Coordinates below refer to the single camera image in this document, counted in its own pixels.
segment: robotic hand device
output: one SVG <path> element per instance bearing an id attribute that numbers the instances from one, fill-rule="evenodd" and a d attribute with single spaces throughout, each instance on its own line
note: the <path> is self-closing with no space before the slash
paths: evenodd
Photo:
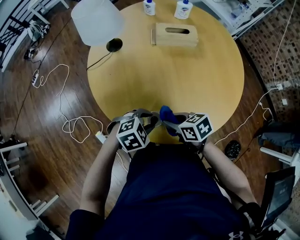
<path id="1" fill-rule="evenodd" d="M 113 126 L 120 123 L 117 138 L 126 152 L 132 152 L 145 148 L 150 142 L 149 133 L 163 124 L 171 135 L 179 136 L 180 142 L 196 152 L 201 151 L 201 147 L 197 149 L 191 143 L 204 143 L 207 136 L 213 133 L 208 115 L 193 112 L 172 113 L 170 109 L 168 115 L 169 117 L 165 117 L 162 111 L 159 114 L 140 108 L 114 118 L 107 127 L 107 132 L 110 134 Z"/>

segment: navy shirt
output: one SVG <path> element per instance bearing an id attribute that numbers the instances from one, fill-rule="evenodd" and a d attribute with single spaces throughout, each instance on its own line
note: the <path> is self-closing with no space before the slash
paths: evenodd
<path id="1" fill-rule="evenodd" d="M 247 239 L 245 226 L 198 155 L 184 145 L 149 144 L 132 159 L 107 219 L 76 210 L 66 239 Z"/>

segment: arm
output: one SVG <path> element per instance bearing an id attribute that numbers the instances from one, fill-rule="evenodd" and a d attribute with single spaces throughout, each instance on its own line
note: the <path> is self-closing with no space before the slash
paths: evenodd
<path id="1" fill-rule="evenodd" d="M 80 209 L 97 213 L 103 218 L 104 206 L 111 184 L 113 162 L 119 148 L 116 137 L 118 128 L 119 124 L 114 126 L 90 167 L 81 195 Z"/>
<path id="2" fill-rule="evenodd" d="M 203 155 L 215 170 L 220 182 L 246 203 L 256 203 L 245 174 L 218 147 L 211 142 L 206 143 Z M 232 199 L 232 203 L 237 209 L 242 206 L 240 202 L 234 199 Z"/>

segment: logo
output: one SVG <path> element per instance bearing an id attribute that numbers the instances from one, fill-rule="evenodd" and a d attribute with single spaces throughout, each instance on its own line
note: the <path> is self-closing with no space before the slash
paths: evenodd
<path id="1" fill-rule="evenodd" d="M 242 239 L 244 239 L 243 233 L 244 232 L 240 231 L 239 234 L 234 235 L 234 233 L 232 232 L 229 234 L 229 237 L 230 237 L 229 240 L 242 240 Z"/>

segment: electrical outlet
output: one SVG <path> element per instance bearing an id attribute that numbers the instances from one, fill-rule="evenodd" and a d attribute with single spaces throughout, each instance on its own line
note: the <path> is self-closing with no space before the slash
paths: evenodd
<path id="1" fill-rule="evenodd" d="M 282 104 L 283 105 L 287 105 L 287 100 L 284 98 L 284 99 L 282 99 Z"/>
<path id="2" fill-rule="evenodd" d="M 103 144 L 106 140 L 106 137 L 103 135 L 103 133 L 101 133 L 100 131 L 98 131 L 96 133 L 96 138 L 99 139 L 99 141 Z"/>
<path id="3" fill-rule="evenodd" d="M 278 87 L 278 90 L 283 90 L 283 86 L 282 86 L 281 83 L 280 83 L 280 84 L 277 84 L 277 87 Z"/>

